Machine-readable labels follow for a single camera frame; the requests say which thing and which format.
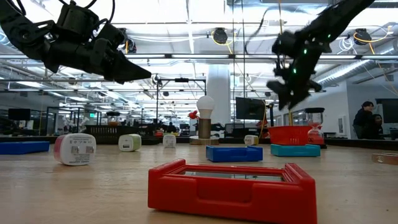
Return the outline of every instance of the person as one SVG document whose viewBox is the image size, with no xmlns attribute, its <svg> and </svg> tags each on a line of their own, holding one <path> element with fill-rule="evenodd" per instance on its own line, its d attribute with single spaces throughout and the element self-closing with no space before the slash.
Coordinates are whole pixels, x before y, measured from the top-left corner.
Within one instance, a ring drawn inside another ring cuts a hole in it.
<svg viewBox="0 0 398 224">
<path fill-rule="evenodd" d="M 362 139 L 363 135 L 363 130 L 365 125 L 369 123 L 369 121 L 372 119 L 372 110 L 374 108 L 374 105 L 370 101 L 365 101 L 362 104 L 362 108 L 358 110 L 358 112 L 355 115 L 353 127 L 356 133 L 356 136 L 358 139 Z"/>
<path fill-rule="evenodd" d="M 175 126 L 173 125 L 173 122 L 169 123 L 169 126 L 167 127 L 167 132 L 168 133 L 176 133 L 177 132 L 177 128 L 175 128 Z"/>
<path fill-rule="evenodd" d="M 381 115 L 374 114 L 372 115 L 371 120 L 367 125 L 365 125 L 363 130 L 363 138 L 364 139 L 373 139 L 373 140 L 384 140 L 383 134 L 383 119 Z"/>
</svg>

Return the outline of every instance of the red basket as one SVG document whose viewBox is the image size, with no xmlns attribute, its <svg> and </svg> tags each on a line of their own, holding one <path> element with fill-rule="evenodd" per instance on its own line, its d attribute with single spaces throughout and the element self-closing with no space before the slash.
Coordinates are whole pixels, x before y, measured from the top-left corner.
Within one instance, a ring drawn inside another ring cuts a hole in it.
<svg viewBox="0 0 398 224">
<path fill-rule="evenodd" d="M 310 126 L 279 126 L 269 127 L 268 132 L 272 144 L 286 146 L 303 146 L 308 144 Z"/>
</svg>

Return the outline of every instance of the red plastic frame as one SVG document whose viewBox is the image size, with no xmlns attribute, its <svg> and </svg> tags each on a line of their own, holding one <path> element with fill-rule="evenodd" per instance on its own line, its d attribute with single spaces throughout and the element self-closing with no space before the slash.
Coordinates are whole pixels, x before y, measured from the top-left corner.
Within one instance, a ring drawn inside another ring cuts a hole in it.
<svg viewBox="0 0 398 224">
<path fill-rule="evenodd" d="M 279 175 L 284 182 L 181 175 L 185 170 Z M 317 224 L 315 180 L 296 164 L 284 169 L 186 165 L 149 170 L 148 207 L 171 212 L 283 224 Z"/>
</svg>

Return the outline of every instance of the white column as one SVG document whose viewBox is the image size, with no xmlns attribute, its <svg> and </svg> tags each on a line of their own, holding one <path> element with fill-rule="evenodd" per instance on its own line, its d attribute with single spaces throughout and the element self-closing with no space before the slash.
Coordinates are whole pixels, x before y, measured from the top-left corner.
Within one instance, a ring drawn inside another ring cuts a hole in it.
<svg viewBox="0 0 398 224">
<path fill-rule="evenodd" d="M 211 114 L 211 123 L 223 126 L 231 122 L 231 82 L 229 65 L 209 65 L 206 81 L 207 95 L 216 103 Z"/>
</svg>

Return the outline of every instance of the lamp base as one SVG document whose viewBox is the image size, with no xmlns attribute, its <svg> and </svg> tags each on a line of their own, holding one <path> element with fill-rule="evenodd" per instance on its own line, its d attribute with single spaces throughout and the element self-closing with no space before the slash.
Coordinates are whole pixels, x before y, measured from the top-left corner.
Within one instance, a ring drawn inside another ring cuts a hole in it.
<svg viewBox="0 0 398 224">
<path fill-rule="evenodd" d="M 200 139 L 199 136 L 192 136 L 189 138 L 189 144 L 196 146 L 214 146 L 219 145 L 219 138 L 212 136 L 209 139 Z"/>
</svg>

